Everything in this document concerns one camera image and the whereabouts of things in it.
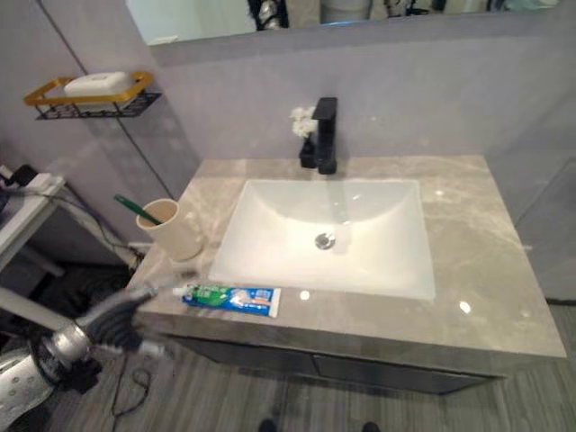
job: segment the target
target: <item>white flower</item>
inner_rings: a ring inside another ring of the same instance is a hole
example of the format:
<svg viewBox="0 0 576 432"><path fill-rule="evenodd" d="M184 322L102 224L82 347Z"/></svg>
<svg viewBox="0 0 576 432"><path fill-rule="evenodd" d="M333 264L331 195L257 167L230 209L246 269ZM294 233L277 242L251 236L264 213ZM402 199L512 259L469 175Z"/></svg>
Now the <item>white flower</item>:
<svg viewBox="0 0 576 432"><path fill-rule="evenodd" d="M308 109L294 108L290 113L292 119L292 132L300 138L306 138L318 128L318 121L312 119L316 107L311 106Z"/></svg>

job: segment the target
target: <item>sink drain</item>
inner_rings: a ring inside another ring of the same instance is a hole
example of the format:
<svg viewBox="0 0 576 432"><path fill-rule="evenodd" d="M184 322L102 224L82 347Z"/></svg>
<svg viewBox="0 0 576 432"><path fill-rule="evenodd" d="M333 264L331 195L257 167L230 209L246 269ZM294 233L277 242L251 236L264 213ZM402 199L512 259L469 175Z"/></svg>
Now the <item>sink drain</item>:
<svg viewBox="0 0 576 432"><path fill-rule="evenodd" d="M328 234L327 232L323 232L322 234L316 237L314 243L316 243L316 248L318 249L322 250L330 249L334 246L334 243L336 243L336 237L334 237L334 234Z"/></svg>

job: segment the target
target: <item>soap dish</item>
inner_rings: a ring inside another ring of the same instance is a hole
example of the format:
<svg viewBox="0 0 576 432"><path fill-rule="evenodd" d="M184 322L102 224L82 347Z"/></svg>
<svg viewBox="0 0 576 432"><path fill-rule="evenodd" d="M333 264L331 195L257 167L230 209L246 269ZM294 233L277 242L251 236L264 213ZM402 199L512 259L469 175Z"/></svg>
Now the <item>soap dish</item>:
<svg viewBox="0 0 576 432"><path fill-rule="evenodd" d="M131 75L135 80L134 85L119 94L47 97L50 91L59 90L63 93L63 87L76 79L69 76L58 77L27 94L24 103L33 106L40 113L36 120L138 117L162 94L147 91L146 87L154 80L154 76L149 72L139 71ZM105 106L110 108L100 111L87 110L83 108L86 104L106 104Z"/></svg>

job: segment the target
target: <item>cabinet drawer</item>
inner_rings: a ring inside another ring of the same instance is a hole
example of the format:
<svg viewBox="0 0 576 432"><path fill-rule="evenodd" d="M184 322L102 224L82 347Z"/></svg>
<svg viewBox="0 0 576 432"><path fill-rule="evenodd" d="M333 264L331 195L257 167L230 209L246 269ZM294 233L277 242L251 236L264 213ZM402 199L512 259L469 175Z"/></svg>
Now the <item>cabinet drawer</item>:
<svg viewBox="0 0 576 432"><path fill-rule="evenodd" d="M268 369L288 374L317 375L311 355L305 353L190 337L175 337L175 340L218 363Z"/></svg>
<svg viewBox="0 0 576 432"><path fill-rule="evenodd" d="M413 392L448 393L489 379L329 355L315 355L314 361L320 376L326 378Z"/></svg>

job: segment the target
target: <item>beige cup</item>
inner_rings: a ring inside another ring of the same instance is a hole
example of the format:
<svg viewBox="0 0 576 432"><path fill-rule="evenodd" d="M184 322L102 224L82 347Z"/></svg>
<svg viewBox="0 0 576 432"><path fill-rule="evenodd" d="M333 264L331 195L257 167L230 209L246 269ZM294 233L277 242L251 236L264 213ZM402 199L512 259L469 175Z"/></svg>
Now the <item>beige cup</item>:
<svg viewBox="0 0 576 432"><path fill-rule="evenodd" d="M178 202L167 198L150 202L144 210L163 223L154 225L137 216L136 225L146 231L174 261L185 261L202 250L204 235L193 212L184 212Z"/></svg>

